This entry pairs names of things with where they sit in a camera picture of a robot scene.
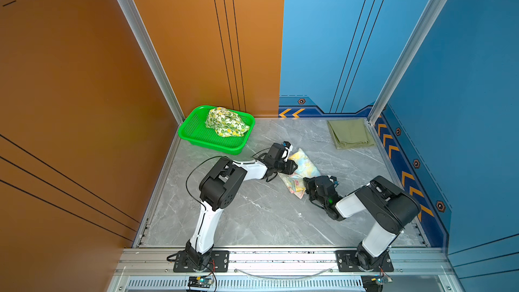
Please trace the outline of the pastel floral skirt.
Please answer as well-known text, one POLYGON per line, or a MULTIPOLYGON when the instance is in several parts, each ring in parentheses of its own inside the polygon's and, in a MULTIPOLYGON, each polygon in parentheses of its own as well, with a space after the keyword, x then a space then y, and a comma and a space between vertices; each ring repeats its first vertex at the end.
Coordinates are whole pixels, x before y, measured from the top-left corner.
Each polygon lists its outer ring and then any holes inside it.
POLYGON ((296 163, 297 170, 292 175, 279 176, 289 192, 302 199, 305 194, 304 178, 319 177, 321 173, 302 149, 289 156, 289 160, 296 163))

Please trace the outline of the lemon print skirt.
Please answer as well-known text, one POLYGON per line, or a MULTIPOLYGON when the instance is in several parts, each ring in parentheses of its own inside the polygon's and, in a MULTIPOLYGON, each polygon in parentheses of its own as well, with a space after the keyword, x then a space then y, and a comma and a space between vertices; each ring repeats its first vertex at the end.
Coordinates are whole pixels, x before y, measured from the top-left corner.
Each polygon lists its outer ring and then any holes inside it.
POLYGON ((224 138, 243 137, 250 130, 250 126, 236 112, 221 107, 213 108, 208 112, 205 126, 224 138))

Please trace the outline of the olive green skirt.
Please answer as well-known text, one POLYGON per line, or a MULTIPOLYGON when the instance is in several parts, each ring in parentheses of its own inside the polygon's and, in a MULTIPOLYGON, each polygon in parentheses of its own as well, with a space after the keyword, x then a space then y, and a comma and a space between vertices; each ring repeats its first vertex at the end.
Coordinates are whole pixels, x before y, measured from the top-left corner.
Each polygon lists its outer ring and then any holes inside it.
POLYGON ((375 145, 363 119, 329 120, 328 129, 338 150, 371 147, 375 145))

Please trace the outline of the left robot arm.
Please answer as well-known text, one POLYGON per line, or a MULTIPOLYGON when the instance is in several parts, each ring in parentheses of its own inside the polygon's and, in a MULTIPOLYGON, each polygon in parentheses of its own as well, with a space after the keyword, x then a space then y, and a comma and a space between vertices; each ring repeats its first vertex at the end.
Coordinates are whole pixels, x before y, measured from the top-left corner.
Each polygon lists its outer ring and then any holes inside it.
POLYGON ((201 211, 197 226, 185 247, 185 255, 196 270, 209 268, 214 236, 223 209, 237 196, 245 181, 273 180, 279 173, 293 174, 298 165, 289 155, 288 141, 273 143, 268 151, 250 161, 239 162, 221 156, 199 184, 201 211))

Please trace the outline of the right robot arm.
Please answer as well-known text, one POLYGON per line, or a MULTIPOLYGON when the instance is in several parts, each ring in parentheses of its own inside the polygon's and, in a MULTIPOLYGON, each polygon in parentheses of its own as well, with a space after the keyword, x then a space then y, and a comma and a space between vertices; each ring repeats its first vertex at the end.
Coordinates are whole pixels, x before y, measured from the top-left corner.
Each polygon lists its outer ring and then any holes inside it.
POLYGON ((420 213, 420 204, 409 193, 382 176, 345 197, 337 193, 337 179, 332 176, 304 178, 304 185, 310 202, 333 220, 343 221, 363 211, 374 219, 355 251, 336 253, 341 272, 393 271, 389 247, 420 213))

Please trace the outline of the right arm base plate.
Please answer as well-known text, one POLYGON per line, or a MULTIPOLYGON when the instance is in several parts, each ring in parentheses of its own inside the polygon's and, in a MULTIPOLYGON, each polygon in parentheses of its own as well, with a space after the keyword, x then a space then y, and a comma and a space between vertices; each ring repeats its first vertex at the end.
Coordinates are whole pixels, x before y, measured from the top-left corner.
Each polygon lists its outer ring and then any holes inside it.
POLYGON ((337 266, 341 273, 392 273, 394 271, 389 250, 384 251, 376 258, 371 256, 367 251, 354 250, 338 250, 335 252, 335 256, 337 266))

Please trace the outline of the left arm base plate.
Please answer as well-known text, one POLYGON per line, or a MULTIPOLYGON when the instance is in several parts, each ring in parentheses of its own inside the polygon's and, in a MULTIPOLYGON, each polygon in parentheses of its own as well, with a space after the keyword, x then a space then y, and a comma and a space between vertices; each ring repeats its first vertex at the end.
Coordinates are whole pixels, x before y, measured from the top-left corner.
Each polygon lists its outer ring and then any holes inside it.
POLYGON ((229 251, 212 250, 205 254, 180 251, 174 261, 175 273, 226 273, 229 265, 229 251))

